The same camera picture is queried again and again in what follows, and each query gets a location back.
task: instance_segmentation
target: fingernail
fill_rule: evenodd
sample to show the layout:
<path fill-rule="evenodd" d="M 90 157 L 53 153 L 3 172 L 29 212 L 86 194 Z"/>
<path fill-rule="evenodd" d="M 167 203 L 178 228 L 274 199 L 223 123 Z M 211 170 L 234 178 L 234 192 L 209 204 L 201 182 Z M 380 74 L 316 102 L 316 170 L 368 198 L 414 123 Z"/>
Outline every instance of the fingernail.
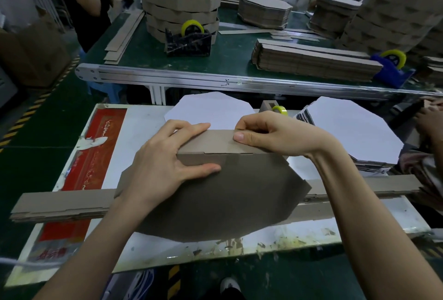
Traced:
<path fill-rule="evenodd" d="M 234 140 L 235 141 L 241 142 L 241 141 L 243 141 L 244 138 L 245 138 L 245 136 L 243 135 L 243 133 L 241 133 L 241 132 L 234 133 Z"/>

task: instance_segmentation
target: stool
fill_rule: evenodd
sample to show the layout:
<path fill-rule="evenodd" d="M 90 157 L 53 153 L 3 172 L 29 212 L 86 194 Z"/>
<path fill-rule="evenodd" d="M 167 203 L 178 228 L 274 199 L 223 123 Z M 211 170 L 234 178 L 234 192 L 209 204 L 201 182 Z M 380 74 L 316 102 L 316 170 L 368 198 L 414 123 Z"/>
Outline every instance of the stool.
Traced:
<path fill-rule="evenodd" d="M 80 62 L 82 62 L 86 57 L 86 52 L 80 48 L 78 55 L 80 56 Z M 119 92 L 123 90 L 122 85 L 101 82 L 86 82 L 86 85 L 88 86 L 88 94 L 91 94 L 91 89 L 98 90 L 108 95 L 110 104 L 120 104 Z"/>

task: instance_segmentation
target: shoe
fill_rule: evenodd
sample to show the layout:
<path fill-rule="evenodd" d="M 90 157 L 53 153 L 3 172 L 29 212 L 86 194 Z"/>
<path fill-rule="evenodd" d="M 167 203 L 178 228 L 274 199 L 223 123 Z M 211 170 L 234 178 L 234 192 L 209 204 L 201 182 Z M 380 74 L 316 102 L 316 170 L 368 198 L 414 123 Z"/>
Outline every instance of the shoe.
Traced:
<path fill-rule="evenodd" d="M 233 278 L 225 278 L 221 281 L 220 284 L 220 293 L 223 293 L 223 291 L 227 288 L 236 288 L 239 291 L 241 291 L 240 286 L 238 285 L 238 283 L 233 279 Z"/>

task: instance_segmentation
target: yellow tape roll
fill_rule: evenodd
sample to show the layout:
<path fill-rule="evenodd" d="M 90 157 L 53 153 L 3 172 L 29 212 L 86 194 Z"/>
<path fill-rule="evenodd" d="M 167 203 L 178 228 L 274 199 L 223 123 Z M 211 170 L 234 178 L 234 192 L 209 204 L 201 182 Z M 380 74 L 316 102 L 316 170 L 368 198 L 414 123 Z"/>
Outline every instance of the yellow tape roll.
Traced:
<path fill-rule="evenodd" d="M 182 25 L 182 37 L 185 37 L 185 36 L 186 36 L 186 29 L 187 29 L 189 26 L 192 26 L 192 25 L 195 25 L 195 26 L 197 26 L 198 28 L 200 28 L 200 30 L 202 31 L 202 33 L 205 32 L 205 29 L 203 28 L 203 26 L 202 26 L 198 21 L 196 21 L 196 20 L 188 20 L 188 21 L 186 21 L 185 23 L 183 23 L 183 25 Z"/>
<path fill-rule="evenodd" d="M 394 65 L 396 64 L 395 60 L 398 59 L 398 63 L 396 64 L 398 70 L 401 70 L 401 68 L 404 67 L 406 63 L 406 55 L 403 51 L 398 49 L 393 49 L 393 50 L 387 50 L 380 54 L 380 57 L 388 57 L 388 56 L 389 57 L 393 56 L 393 58 L 389 58 L 389 60 L 393 62 Z"/>
<path fill-rule="evenodd" d="M 286 111 L 286 109 L 285 109 L 285 107 L 284 106 L 274 106 L 273 108 L 272 108 L 272 110 L 275 112 L 275 110 L 277 110 L 278 112 L 280 112 L 281 114 L 283 114 L 283 115 L 287 115 L 287 111 Z"/>

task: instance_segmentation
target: black shirt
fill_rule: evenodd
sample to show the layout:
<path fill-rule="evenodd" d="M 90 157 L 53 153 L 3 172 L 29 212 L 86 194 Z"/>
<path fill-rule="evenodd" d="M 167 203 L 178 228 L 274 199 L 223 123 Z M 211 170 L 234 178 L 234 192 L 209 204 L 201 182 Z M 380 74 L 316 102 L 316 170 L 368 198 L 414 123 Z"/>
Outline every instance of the black shirt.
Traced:
<path fill-rule="evenodd" d="M 77 3 L 76 0 L 64 0 L 71 16 L 77 39 L 84 51 L 88 51 L 111 25 L 108 17 L 110 1 L 100 0 L 100 16 L 95 17 Z"/>

